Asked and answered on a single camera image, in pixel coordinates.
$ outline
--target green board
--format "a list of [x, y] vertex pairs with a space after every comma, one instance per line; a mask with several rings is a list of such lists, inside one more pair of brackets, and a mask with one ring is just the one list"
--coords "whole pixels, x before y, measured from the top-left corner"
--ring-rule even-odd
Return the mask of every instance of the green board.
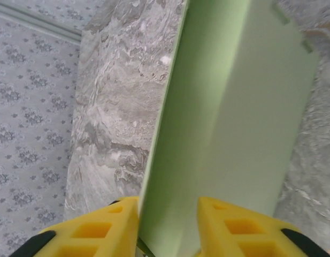
[[268, 0], [187, 3], [142, 188], [156, 257], [199, 249], [211, 196], [272, 215], [318, 54]]

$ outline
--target light green surface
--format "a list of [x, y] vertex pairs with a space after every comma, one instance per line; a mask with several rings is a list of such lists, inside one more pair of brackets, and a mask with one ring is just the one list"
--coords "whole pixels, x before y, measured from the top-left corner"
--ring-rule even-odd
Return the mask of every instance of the light green surface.
[[268, 0], [191, 0], [141, 194], [156, 257], [199, 249], [198, 196], [271, 215], [318, 55]]

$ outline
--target clamp jaw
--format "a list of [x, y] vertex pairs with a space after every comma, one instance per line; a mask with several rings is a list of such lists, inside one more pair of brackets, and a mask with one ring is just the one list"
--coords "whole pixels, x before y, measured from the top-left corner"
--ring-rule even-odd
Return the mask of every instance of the clamp jaw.
[[[151, 250], [138, 238], [138, 197], [53, 225], [10, 257], [134, 257]], [[198, 200], [198, 257], [330, 257], [289, 223], [208, 197]]]

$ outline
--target gray marble surface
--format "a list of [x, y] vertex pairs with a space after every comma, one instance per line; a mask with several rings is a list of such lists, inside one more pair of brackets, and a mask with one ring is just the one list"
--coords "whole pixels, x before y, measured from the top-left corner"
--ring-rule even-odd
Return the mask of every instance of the gray marble surface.
[[[330, 0], [280, 4], [322, 60], [275, 216], [330, 250], [330, 31], [319, 27], [330, 22]], [[138, 194], [181, 7], [181, 0], [107, 1], [84, 29], [65, 218]]]
[[84, 29], [66, 218], [139, 193], [181, 7], [107, 1]]

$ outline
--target floral wallpaper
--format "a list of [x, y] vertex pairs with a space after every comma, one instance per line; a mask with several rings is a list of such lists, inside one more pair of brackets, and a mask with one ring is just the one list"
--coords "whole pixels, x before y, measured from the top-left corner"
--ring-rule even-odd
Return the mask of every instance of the floral wallpaper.
[[78, 57], [0, 18], [0, 257], [63, 219]]
[[10, 0], [68, 26], [83, 29], [105, 0]]

